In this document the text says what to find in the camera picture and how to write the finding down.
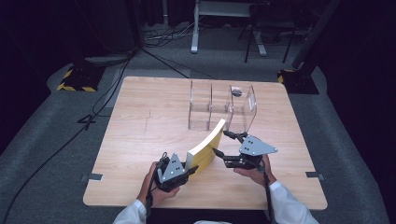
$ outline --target gray carpet floor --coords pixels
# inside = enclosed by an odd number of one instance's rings
[[[244,63],[248,41],[245,37],[237,40],[241,30],[204,29],[197,54],[190,53],[191,35],[146,50],[176,62],[167,61],[178,70],[189,70],[192,78],[210,75],[218,79],[277,82],[276,72],[291,68],[303,45],[298,40],[293,42],[286,63],[281,62],[286,46],[267,46],[267,57],[261,57],[252,47],[248,62]],[[78,120],[91,114],[94,105],[98,111],[104,104],[106,91],[120,70],[120,65],[108,67],[97,92],[56,91],[69,66],[66,64],[49,78],[50,97],[0,157],[1,217],[23,182],[83,127]],[[170,70],[142,50],[127,69]],[[316,170],[325,178],[321,186],[328,208],[312,211],[313,216],[320,223],[389,223],[378,186],[326,94],[325,76],[317,68],[312,77],[320,94],[291,94],[290,101]],[[88,131],[82,131],[31,179],[13,204],[7,223],[111,223],[114,220],[122,207],[85,205],[82,198],[86,183],[80,181],[82,175],[92,171],[111,112],[112,107],[104,108],[102,117],[95,119]]]

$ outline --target sleeve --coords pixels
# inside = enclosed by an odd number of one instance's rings
[[[144,224],[146,223],[146,207],[137,199],[124,208],[116,217],[114,224]]]
[[[291,192],[280,182],[270,185],[271,200],[274,207],[275,220],[279,224],[304,223],[317,224],[305,204],[297,201]]]

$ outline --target wooden tabletop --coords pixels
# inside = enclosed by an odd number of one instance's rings
[[[194,83],[252,85],[257,115],[248,133],[278,149],[270,154],[273,174],[310,209],[325,209],[327,201],[315,172],[289,97],[282,84],[232,80],[126,77],[99,150],[84,195],[87,205],[126,206],[137,196],[153,161],[164,152],[181,161],[209,131],[188,128],[190,88]],[[239,155],[240,143],[222,136],[219,150]],[[247,177],[227,169],[220,158],[182,186],[177,196],[160,207],[253,209],[267,208],[265,190]]]

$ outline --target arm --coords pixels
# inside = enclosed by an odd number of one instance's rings
[[[146,223],[146,197],[149,192],[149,183],[152,178],[152,175],[155,171],[157,162],[153,162],[149,169],[148,174],[146,175],[145,179],[143,180],[142,188],[140,189],[139,194],[137,195],[136,199],[132,202],[131,205],[124,208],[114,220],[114,223],[117,224],[140,224]],[[169,193],[166,193],[160,189],[157,189],[155,182],[153,182],[151,187],[151,195],[152,195],[152,205],[157,206],[158,204],[162,203],[166,199],[173,198],[176,196],[180,188],[172,189]]]
[[[287,223],[318,223],[309,212],[305,204],[297,201],[291,192],[276,180],[271,172],[271,164],[267,155],[263,155],[265,163],[265,172],[270,179],[270,190],[272,205],[274,207],[275,220],[280,224]],[[256,169],[244,170],[240,168],[233,169],[234,172],[250,177],[254,182],[264,187],[264,177]]]

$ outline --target book cover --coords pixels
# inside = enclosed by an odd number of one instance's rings
[[[204,141],[187,152],[185,166],[187,170],[198,165],[198,170],[196,170],[195,173],[199,174],[210,164],[210,162],[212,162],[213,158],[215,157],[215,153],[213,152],[212,148],[219,147],[219,142],[222,137],[222,131],[225,123],[225,119],[221,119],[218,125]]]

